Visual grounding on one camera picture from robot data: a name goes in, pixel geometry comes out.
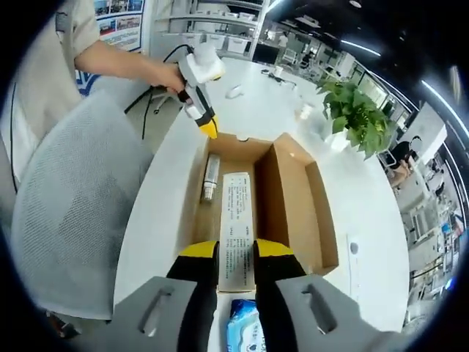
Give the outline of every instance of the poster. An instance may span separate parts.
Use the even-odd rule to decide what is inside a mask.
[[[126,51],[141,50],[144,0],[94,0],[100,39]],[[76,71],[78,91],[87,96],[99,75]]]

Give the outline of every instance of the computer monitor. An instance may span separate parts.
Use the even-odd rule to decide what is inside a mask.
[[[274,65],[277,60],[278,48],[258,43],[252,61]]]

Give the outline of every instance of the blue package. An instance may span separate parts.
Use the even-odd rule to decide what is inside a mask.
[[[226,332],[228,352],[266,351],[264,332],[255,301],[248,299],[232,301],[231,317]]]

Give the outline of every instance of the shelf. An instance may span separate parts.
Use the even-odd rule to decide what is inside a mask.
[[[172,15],[165,18],[159,18],[157,21],[167,21],[167,20],[188,20],[188,21],[199,21],[199,22],[215,22],[215,23],[228,23],[228,24],[237,24],[240,26],[247,26],[251,28],[256,28],[256,21],[247,21],[242,20],[241,18],[234,18],[229,16],[220,16],[220,15],[199,15],[199,14],[189,14],[189,15]]]
[[[254,39],[253,37],[246,37],[244,35],[238,35],[238,34],[231,34],[231,33],[226,33],[226,32],[215,32],[215,33],[212,33],[212,32],[200,32],[202,34],[216,34],[216,35],[224,35],[225,37],[228,37],[228,38],[238,38],[238,39],[244,39],[244,40],[249,40],[250,42],[252,42]]]
[[[220,57],[231,57],[233,59],[250,61],[248,53],[239,54],[239,53],[233,53],[232,51],[227,51],[227,50],[217,50],[217,54]]]
[[[199,0],[199,3],[203,4],[225,4],[228,6],[238,6],[244,7],[245,9],[251,9],[260,11],[262,9],[262,4],[255,4],[253,2],[247,1],[238,1],[238,0]]]

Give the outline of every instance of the white plant pot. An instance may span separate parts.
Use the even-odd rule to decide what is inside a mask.
[[[324,128],[322,130],[322,137],[329,147],[335,152],[342,152],[350,141],[347,139],[347,129],[342,132],[332,133],[332,119],[326,119]]]
[[[361,160],[365,160],[365,157],[366,157],[365,152],[361,152],[360,150],[358,150],[358,148],[359,146],[356,145],[354,147],[351,147],[350,149],[352,149],[352,151],[354,151]]]

